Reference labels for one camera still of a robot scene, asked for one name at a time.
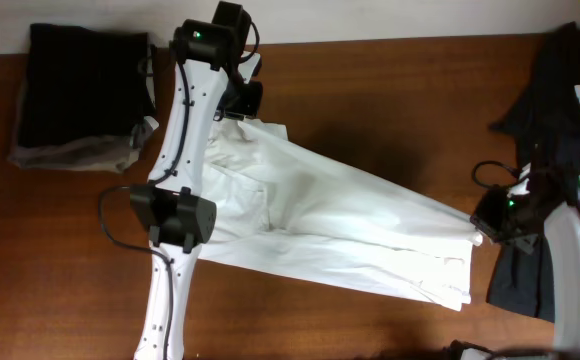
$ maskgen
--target folded black clothing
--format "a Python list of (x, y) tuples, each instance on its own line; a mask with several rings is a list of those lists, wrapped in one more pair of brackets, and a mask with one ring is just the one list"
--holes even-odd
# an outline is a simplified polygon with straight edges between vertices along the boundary
[(148, 35), (33, 24), (16, 143), (58, 146), (131, 136), (155, 113), (146, 86)]

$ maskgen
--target brown wooden surface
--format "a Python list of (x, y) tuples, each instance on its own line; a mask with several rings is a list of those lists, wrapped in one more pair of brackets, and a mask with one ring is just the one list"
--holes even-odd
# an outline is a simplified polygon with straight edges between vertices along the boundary
[[(287, 125), (301, 146), (470, 213), (482, 194), (470, 181), (472, 166), (484, 159), (514, 163), (513, 141), (486, 126), (527, 83), (540, 39), (262, 46), (260, 115)], [(123, 176), (21, 171), (5, 159), (25, 60), (0, 56), (0, 359), (130, 359), (150, 259), (105, 240), (96, 198), (106, 187), (146, 179), (165, 126)], [(171, 72), (157, 80), (163, 123)], [(127, 201), (111, 201), (107, 212), (120, 238), (146, 243)], [(186, 354), (352, 359), (439, 349), (454, 339), (491, 348), (549, 344), (551, 324), (485, 303), (497, 253), (488, 243), (475, 249), (473, 304), (461, 312), (200, 261)]]

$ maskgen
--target white cloth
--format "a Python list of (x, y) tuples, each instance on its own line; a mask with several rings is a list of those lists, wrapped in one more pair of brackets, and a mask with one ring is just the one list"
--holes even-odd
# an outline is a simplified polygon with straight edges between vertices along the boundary
[(203, 187), (217, 221), (201, 259), (454, 310), (470, 302), (481, 236), (467, 215), (292, 144), (283, 125), (214, 123)]

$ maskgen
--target white wall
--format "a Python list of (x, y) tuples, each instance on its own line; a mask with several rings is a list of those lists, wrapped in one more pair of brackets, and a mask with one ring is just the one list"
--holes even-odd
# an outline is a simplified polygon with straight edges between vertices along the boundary
[[(544, 32), (580, 23), (580, 0), (233, 0), (262, 43)], [(0, 0), (0, 53), (26, 51), (33, 22), (149, 31), (161, 46), (216, 0)]]

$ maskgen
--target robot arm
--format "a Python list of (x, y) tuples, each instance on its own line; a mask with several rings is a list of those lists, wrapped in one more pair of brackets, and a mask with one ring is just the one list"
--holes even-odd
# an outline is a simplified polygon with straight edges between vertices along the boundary
[(504, 350), (490, 358), (546, 353), (580, 358), (580, 169), (555, 164), (537, 170), (533, 165), (516, 172), (519, 181), (508, 186), (476, 181), (488, 187), (488, 192), (471, 221), (494, 242), (526, 252), (541, 237), (546, 239), (554, 273), (554, 350)]
[(220, 117), (255, 116), (261, 101), (261, 84), (250, 81), (261, 58), (241, 58), (250, 25), (240, 5), (220, 2), (212, 23), (187, 20), (171, 43), (177, 66), (168, 128), (149, 186), (132, 187), (130, 194), (154, 254), (136, 360), (183, 358), (192, 273), (216, 218), (215, 204), (201, 197), (210, 128), (217, 111)]

